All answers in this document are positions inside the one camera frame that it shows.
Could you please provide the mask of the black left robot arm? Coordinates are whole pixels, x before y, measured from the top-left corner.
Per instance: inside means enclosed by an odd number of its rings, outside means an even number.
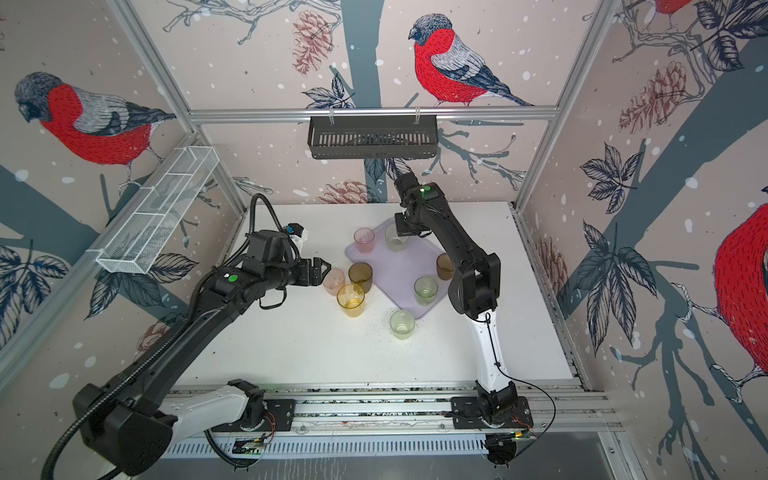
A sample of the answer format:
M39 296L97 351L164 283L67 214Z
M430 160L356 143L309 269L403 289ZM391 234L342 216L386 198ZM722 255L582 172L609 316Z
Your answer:
M116 473L134 476L149 469L172 445L202 431L237 424L247 431L277 429L264 392L242 379L180 403L166 397L184 371L212 340L267 292L320 285L328 262L304 259L305 229L290 223L279 231L247 236L245 252L207 274L196 286L187 314L167 335L105 385L88 384L73 400L76 420L46 461L53 463L75 435L108 460Z

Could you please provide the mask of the dark brown glass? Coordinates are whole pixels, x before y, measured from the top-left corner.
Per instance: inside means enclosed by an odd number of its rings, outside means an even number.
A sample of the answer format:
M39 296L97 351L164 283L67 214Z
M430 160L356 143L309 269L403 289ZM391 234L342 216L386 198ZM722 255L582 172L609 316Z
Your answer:
M373 284L373 268L366 262L356 262L348 269L348 277L351 283L359 285L368 293Z

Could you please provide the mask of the bright green glass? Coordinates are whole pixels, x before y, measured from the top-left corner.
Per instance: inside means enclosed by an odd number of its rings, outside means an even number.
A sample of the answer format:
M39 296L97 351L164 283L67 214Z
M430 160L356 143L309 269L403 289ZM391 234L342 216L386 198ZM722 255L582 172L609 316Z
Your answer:
M437 281L430 276L419 277L414 282L415 299L419 305L430 305L436 299L438 291Z

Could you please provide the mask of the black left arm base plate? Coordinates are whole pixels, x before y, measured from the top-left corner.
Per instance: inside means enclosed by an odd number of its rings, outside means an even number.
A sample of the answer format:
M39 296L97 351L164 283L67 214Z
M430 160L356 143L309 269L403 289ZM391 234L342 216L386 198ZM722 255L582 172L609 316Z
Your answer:
M239 419L215 426L212 431L264 434L288 432L292 427L295 408L296 401L293 399L266 399L260 403L250 402Z

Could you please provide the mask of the pale green tall glass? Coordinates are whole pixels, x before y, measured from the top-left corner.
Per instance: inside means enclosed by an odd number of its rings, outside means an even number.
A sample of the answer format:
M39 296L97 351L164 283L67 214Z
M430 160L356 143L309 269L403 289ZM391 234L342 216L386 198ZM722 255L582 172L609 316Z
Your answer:
M403 251L407 247L409 238L408 237L401 237L398 234L396 225L394 223L391 223L387 226L385 230L385 242L386 246L390 251L393 252L400 252Z

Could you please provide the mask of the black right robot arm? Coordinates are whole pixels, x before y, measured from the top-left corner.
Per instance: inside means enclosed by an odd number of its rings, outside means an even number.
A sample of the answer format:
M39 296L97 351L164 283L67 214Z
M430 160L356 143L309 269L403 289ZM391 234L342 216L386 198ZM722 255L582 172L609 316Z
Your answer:
M454 310L471 320L474 330L480 417L500 425L518 406L516 385L502 372L503 356L497 348L501 261L474 242L437 184L421 184L413 173L399 175L394 184L404 209L395 215L398 233L433 234L453 264L448 297Z

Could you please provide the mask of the rose pink glass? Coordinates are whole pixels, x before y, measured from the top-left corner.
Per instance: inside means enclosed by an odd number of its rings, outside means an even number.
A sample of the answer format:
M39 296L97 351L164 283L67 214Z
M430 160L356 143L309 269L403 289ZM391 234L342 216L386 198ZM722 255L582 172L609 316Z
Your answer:
M355 231L354 242L357 250L363 254L370 254L375 247L375 232L370 228L360 228Z

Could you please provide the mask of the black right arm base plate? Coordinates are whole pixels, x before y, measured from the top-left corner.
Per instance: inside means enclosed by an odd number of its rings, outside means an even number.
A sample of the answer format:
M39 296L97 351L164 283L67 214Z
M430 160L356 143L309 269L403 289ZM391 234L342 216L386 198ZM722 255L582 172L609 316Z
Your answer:
M534 426L528 400L522 396L500 408L482 405L478 397L452 397L446 416L456 430L531 430Z

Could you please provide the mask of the brown textured glass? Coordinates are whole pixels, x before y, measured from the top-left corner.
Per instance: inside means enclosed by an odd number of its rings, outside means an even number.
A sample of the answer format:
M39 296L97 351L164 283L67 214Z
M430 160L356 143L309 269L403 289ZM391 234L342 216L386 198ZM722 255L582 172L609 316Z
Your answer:
M442 281L450 281L453 278L455 266L447 253L442 253L437 257L436 272Z

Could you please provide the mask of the pale green small glass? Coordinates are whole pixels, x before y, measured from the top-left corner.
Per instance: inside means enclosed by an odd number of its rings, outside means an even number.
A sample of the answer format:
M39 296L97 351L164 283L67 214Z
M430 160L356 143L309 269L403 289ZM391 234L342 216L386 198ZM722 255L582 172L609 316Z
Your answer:
M414 331L415 317L408 310L397 310L389 319L390 331L399 340L407 339Z

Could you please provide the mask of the yellow amber glass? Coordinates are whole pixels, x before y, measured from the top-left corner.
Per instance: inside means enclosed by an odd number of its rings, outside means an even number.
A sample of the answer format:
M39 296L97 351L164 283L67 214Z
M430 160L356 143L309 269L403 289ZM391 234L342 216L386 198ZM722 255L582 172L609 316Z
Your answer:
M337 303L341 310L350 318L356 318L362 314L365 291L357 283L349 283L342 286L336 295Z

